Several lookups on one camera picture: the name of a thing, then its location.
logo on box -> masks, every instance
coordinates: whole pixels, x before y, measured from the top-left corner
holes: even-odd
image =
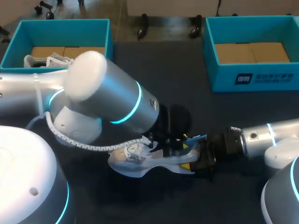
[[[252,78],[252,73],[240,73],[235,79],[235,84],[249,84]]]

metal bolt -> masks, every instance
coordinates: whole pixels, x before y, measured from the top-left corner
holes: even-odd
[[[153,100],[153,99],[151,99],[149,102],[150,102],[150,104],[151,104],[152,106],[155,106],[155,105],[156,105],[156,101]]]
[[[256,134],[256,133],[251,133],[251,134],[250,134],[250,137],[251,137],[252,139],[255,139],[255,138],[257,137],[257,134]]]

black cable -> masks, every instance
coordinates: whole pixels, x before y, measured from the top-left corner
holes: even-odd
[[[221,0],[219,0],[219,2],[218,2],[218,7],[217,7],[216,16],[219,16],[219,8],[220,8],[220,5],[221,5]]]

cyan box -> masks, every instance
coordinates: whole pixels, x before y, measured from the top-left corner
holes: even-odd
[[[290,63],[220,64],[215,44],[281,42]],[[299,26],[293,16],[206,18],[203,53],[214,92],[299,90]]]
[[[45,73],[65,68],[24,68],[24,57],[33,47],[105,47],[113,59],[109,19],[21,21],[0,64],[0,72]]]

shoe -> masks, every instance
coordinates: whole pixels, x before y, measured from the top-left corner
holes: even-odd
[[[60,56],[57,53],[53,53],[49,57],[38,58],[31,55],[27,55],[24,58],[24,68],[39,68],[39,67],[68,67],[72,65],[74,59]]]
[[[162,149],[151,153],[152,148],[137,143],[111,152],[108,164],[116,172],[135,178],[143,177],[154,167],[164,167],[179,174],[193,174],[179,165],[198,159],[199,152],[195,148],[196,145],[189,153],[182,156],[163,157]]]

